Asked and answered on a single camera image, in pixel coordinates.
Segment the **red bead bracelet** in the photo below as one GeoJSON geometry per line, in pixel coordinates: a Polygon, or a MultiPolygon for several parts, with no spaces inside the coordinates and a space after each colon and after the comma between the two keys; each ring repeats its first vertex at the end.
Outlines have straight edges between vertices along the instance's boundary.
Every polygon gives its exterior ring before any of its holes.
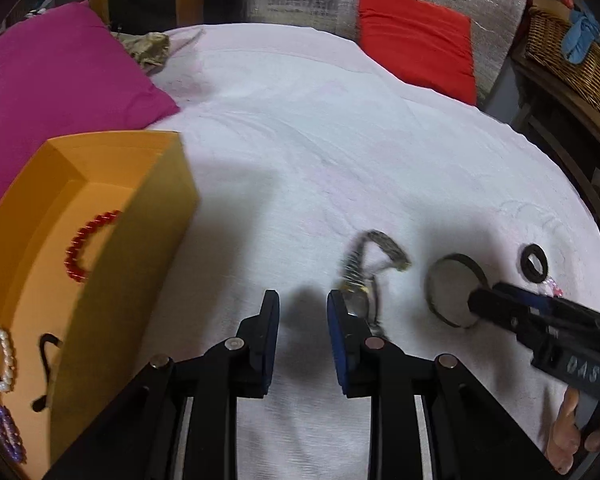
{"type": "Polygon", "coordinates": [[[89,272],[78,265],[80,250],[90,235],[94,234],[94,232],[107,224],[113,224],[119,214],[120,211],[116,209],[115,211],[108,211],[101,215],[97,215],[77,232],[75,237],[71,240],[71,245],[66,250],[66,258],[64,259],[64,266],[66,267],[66,273],[69,275],[69,278],[78,283],[87,279],[89,272]]]}

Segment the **red cushion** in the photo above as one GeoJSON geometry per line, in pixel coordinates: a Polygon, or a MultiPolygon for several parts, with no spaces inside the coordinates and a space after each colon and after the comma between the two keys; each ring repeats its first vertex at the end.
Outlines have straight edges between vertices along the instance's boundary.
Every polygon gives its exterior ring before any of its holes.
{"type": "Polygon", "coordinates": [[[0,198],[50,137],[136,130],[178,111],[87,3],[0,36],[0,198]]]}
{"type": "Polygon", "coordinates": [[[423,0],[360,0],[360,47],[405,83],[475,105],[471,19],[423,0]]]}

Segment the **metal screw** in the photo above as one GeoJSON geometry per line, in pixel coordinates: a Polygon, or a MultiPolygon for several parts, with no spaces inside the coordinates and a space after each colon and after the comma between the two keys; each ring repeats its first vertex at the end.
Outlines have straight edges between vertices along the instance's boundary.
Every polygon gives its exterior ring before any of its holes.
{"type": "Polygon", "coordinates": [[[149,359],[149,364],[154,367],[156,370],[160,368],[164,368],[169,364],[171,358],[165,354],[156,354],[151,359],[149,359]]]}
{"type": "Polygon", "coordinates": [[[228,350],[239,350],[244,346],[244,341],[239,337],[230,337],[224,342],[224,346],[228,350]]]}
{"type": "Polygon", "coordinates": [[[438,362],[445,368],[455,368],[458,365],[458,358],[451,354],[442,354],[438,357],[438,362]]]}
{"type": "Polygon", "coordinates": [[[372,350],[379,350],[384,346],[384,339],[379,337],[367,337],[365,339],[365,345],[372,350]]]}

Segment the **blue glove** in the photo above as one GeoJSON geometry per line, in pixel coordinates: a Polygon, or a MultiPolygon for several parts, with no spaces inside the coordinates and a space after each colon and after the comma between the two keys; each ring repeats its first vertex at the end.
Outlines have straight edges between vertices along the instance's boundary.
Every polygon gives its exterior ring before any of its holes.
{"type": "Polygon", "coordinates": [[[572,10],[569,19],[573,25],[562,38],[561,52],[570,63],[580,64],[600,37],[600,26],[590,12],[572,10]]]}

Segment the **pink pillow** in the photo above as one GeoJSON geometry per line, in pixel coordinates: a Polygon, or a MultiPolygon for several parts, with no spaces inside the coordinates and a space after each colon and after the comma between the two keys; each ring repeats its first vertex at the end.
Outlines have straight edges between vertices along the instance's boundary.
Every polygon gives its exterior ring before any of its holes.
{"type": "Polygon", "coordinates": [[[141,129],[177,111],[87,2],[18,23],[0,36],[0,199],[51,137],[141,129]]]}

